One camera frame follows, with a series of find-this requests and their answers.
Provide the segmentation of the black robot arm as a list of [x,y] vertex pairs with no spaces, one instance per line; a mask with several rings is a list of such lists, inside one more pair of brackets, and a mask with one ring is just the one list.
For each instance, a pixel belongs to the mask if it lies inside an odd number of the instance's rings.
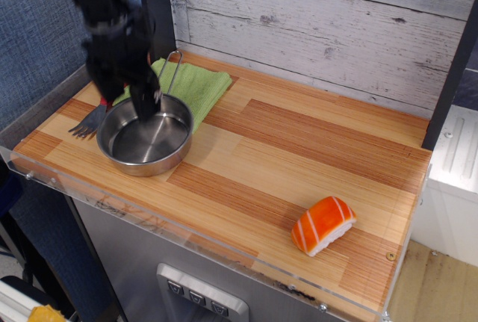
[[140,120],[159,111],[161,89],[148,62],[152,42],[148,17],[130,0],[73,0],[79,7],[90,39],[86,68],[101,95],[114,101],[129,86]]

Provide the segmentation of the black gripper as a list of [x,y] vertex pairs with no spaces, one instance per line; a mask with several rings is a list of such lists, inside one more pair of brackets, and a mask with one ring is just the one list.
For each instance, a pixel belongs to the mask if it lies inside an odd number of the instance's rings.
[[161,109],[161,89],[147,61],[151,46],[149,22],[142,10],[112,17],[98,10],[84,10],[84,25],[91,34],[84,41],[86,67],[107,102],[124,93],[129,84],[139,121],[147,121]]

